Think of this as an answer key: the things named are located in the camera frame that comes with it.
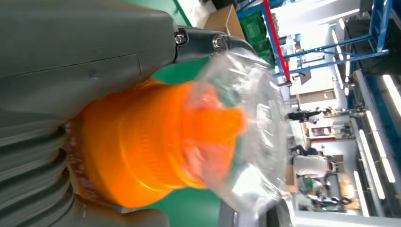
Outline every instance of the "machine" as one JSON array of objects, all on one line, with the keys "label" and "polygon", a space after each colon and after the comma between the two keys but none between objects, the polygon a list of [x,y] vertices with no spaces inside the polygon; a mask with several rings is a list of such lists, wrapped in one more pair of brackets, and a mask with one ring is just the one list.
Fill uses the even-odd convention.
[{"label": "machine", "polygon": [[168,226],[158,210],[122,214],[76,196],[62,126],[168,64],[252,47],[111,0],[3,0],[0,31],[0,225]]}]

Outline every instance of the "metal bolt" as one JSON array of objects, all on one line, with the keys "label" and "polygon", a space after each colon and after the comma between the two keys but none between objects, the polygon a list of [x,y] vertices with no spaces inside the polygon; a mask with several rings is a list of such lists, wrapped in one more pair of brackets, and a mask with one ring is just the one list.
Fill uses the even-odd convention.
[{"label": "metal bolt", "polygon": [[185,36],[183,34],[175,35],[175,43],[176,44],[183,44],[185,43]]},{"label": "metal bolt", "polygon": [[222,43],[221,37],[216,36],[213,38],[213,48],[214,49],[219,49],[221,47],[221,43]]}]

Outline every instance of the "fluorescent light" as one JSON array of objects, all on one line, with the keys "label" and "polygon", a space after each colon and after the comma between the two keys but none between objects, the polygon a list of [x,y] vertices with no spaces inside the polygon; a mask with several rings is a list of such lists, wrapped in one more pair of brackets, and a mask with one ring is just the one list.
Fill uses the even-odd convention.
[{"label": "fluorescent light", "polygon": [[370,129],[372,131],[377,131],[376,123],[373,120],[372,112],[370,112],[370,110],[366,110],[365,114],[366,114],[366,117],[367,117],[367,121],[369,122]]},{"label": "fluorescent light", "polygon": [[337,46],[336,49],[337,49],[337,52],[338,52],[338,54],[339,54],[340,60],[341,60],[341,61],[344,60],[344,56],[342,56],[342,54],[341,54],[341,47],[340,47],[340,46]]},{"label": "fluorescent light", "polygon": [[339,25],[340,25],[341,29],[345,28],[345,23],[344,23],[344,20],[342,18],[339,19]]},{"label": "fluorescent light", "polygon": [[369,169],[372,172],[373,182],[375,183],[376,186],[377,195],[379,196],[379,199],[384,200],[386,196],[383,191],[382,183],[380,182],[379,174],[377,174],[375,162],[373,161],[372,153],[370,153],[369,145],[367,144],[366,136],[363,130],[359,130],[359,135],[361,136],[362,146],[365,151]]},{"label": "fluorescent light", "polygon": [[381,158],[387,157],[386,152],[384,151],[382,140],[380,139],[379,132],[378,131],[373,131],[372,134],[373,134],[373,137],[375,139],[377,150],[379,151],[380,157]]},{"label": "fluorescent light", "polygon": [[[349,54],[347,54],[347,59],[350,59],[350,58],[351,58],[351,56]],[[347,61],[345,63],[345,76],[346,77],[349,76],[349,71],[350,71],[349,65],[350,65],[350,63],[349,63],[349,61]]]},{"label": "fluorescent light", "polygon": [[365,196],[363,195],[362,184],[357,171],[354,171],[355,182],[357,183],[357,191],[359,202],[361,204],[362,213],[365,217],[370,217],[369,210],[367,209]]},{"label": "fluorescent light", "polygon": [[395,108],[397,108],[398,114],[401,116],[401,96],[398,93],[398,90],[395,87],[390,75],[383,75],[383,80],[387,86],[387,89],[389,90],[391,99],[395,104]]},{"label": "fluorescent light", "polygon": [[376,147],[377,147],[377,150],[379,151],[379,155],[382,160],[383,167],[384,167],[384,170],[387,175],[387,179],[389,180],[390,183],[394,183],[395,182],[394,174],[392,173],[390,164],[387,160],[387,155],[384,150],[382,139],[380,138],[380,134],[377,131],[377,127],[376,127],[375,121],[373,120],[372,113],[369,110],[367,110],[365,114],[367,117],[367,121],[369,122],[370,128],[372,130],[373,138],[375,139]]},{"label": "fluorescent light", "polygon": [[340,88],[343,89],[343,88],[344,88],[344,84],[342,83],[340,71],[339,71],[339,69],[338,69],[337,64],[334,65],[334,69],[336,70],[337,80],[338,80],[338,82],[339,82],[339,84],[340,84]]},{"label": "fluorescent light", "polygon": [[334,29],[331,30],[331,35],[333,36],[334,43],[338,44],[337,35]]},{"label": "fluorescent light", "polygon": [[392,173],[392,169],[390,167],[390,163],[388,162],[388,159],[382,158],[382,163],[384,167],[384,171],[386,172],[387,179],[389,180],[390,183],[395,182],[395,177],[394,174]]}]

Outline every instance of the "blue metal frame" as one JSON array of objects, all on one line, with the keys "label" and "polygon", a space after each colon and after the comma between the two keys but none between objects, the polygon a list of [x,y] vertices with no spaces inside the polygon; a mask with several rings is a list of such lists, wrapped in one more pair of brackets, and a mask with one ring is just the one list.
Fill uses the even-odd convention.
[{"label": "blue metal frame", "polygon": [[[250,4],[254,3],[256,0],[250,1],[248,4],[246,4],[244,7],[239,9],[237,11],[237,15],[239,18],[245,17],[249,14],[255,13],[255,12],[262,12],[264,17],[266,18],[266,13],[265,10],[263,9],[263,4],[251,7],[247,10],[245,10],[246,7],[248,7]],[[337,46],[343,46],[343,45],[348,45],[348,44],[353,44],[356,42],[361,42],[361,41],[368,41],[371,48],[372,52],[371,53],[366,53],[366,54],[354,54],[354,53],[341,53],[343,56],[350,55],[349,59],[346,59],[344,57],[344,60],[337,60],[333,62],[327,62],[319,65],[313,65],[313,66],[308,66],[308,67],[300,67],[296,70],[291,70],[289,71],[290,74],[292,73],[299,73],[305,70],[312,70],[320,67],[326,67],[334,64],[341,64],[341,63],[346,63],[347,61],[353,62],[353,61],[359,61],[362,59],[367,59],[367,58],[372,58],[376,56],[381,56],[384,54],[388,53],[388,50],[384,50],[384,41],[386,37],[386,32],[387,32],[387,26],[388,26],[388,21],[390,19],[390,13],[391,13],[391,8],[392,8],[392,1],[393,0],[374,0],[373,2],[373,10],[372,10],[372,19],[370,23],[370,28],[369,28],[369,34],[367,35],[362,35],[359,37],[355,37],[352,39],[344,40],[341,42],[338,42],[337,44],[330,44],[326,46],[321,46],[317,47],[314,49],[302,51],[302,52],[297,52],[294,54],[290,54],[287,56],[284,56],[285,60],[288,60],[292,57],[297,57],[302,59],[302,57],[308,53],[312,52],[323,52],[326,54],[333,54],[333,55],[338,55],[338,53],[327,50],[330,48],[335,48]],[[269,35],[271,36],[271,29],[269,26],[267,26],[267,31]],[[274,56],[276,57],[276,60],[278,59],[278,54],[277,51],[281,50],[276,50],[276,48],[273,48]],[[275,77],[283,76],[283,66],[280,64],[279,61],[277,61],[278,67],[279,67],[279,73],[274,75]]]}]

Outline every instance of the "bottle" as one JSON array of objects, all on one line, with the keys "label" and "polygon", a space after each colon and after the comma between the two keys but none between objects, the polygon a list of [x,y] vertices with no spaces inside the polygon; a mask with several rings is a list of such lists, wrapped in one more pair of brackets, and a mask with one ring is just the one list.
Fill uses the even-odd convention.
[{"label": "bottle", "polygon": [[253,53],[227,52],[195,81],[147,80],[92,102],[71,120],[78,193],[132,209],[209,188],[237,211],[263,212],[280,198],[287,161],[271,79]]}]

